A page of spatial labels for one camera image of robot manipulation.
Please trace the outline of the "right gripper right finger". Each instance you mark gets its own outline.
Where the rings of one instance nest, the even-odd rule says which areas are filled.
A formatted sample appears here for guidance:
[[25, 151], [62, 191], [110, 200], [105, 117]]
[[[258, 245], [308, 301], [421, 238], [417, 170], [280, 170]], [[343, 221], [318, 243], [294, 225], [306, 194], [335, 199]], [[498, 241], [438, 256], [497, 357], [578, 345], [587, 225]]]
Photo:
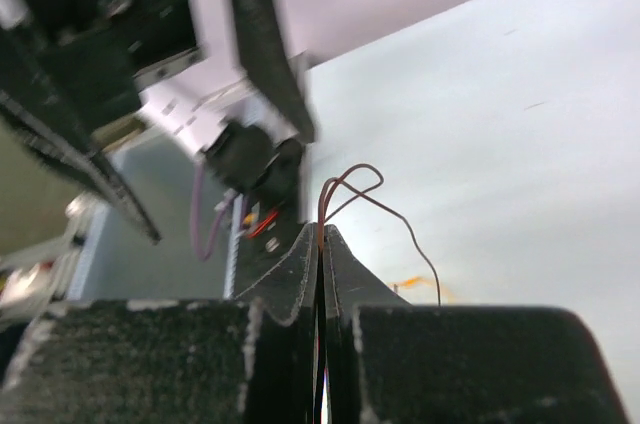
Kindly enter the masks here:
[[409, 302], [355, 257], [334, 225], [324, 228], [322, 257], [329, 421], [357, 423], [360, 391], [352, 325], [354, 309], [359, 305], [407, 307]]

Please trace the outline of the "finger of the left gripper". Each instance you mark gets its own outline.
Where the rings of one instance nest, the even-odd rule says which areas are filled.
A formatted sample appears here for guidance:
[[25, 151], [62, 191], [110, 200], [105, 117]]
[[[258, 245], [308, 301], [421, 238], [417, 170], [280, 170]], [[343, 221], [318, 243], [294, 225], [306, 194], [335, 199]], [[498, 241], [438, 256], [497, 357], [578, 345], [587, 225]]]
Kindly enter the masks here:
[[289, 66], [274, 0], [231, 0], [239, 63], [253, 86], [306, 144], [316, 138], [313, 119]]

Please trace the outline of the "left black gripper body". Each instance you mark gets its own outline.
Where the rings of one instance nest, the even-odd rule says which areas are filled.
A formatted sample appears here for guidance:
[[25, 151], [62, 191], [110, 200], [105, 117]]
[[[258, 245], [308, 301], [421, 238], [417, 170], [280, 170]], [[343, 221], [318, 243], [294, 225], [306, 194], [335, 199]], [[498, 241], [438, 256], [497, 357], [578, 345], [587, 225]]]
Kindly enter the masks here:
[[161, 235], [96, 132], [199, 58], [189, 0], [1, 0], [1, 120], [48, 170]]

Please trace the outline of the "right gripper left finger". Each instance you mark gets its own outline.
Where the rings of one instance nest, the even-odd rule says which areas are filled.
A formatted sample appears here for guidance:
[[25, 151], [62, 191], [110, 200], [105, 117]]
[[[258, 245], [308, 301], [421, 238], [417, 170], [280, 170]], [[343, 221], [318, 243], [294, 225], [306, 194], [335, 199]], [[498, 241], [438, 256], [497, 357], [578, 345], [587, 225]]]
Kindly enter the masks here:
[[234, 294], [249, 305], [243, 343], [246, 423], [312, 423], [316, 391], [316, 225], [306, 224], [291, 248]]

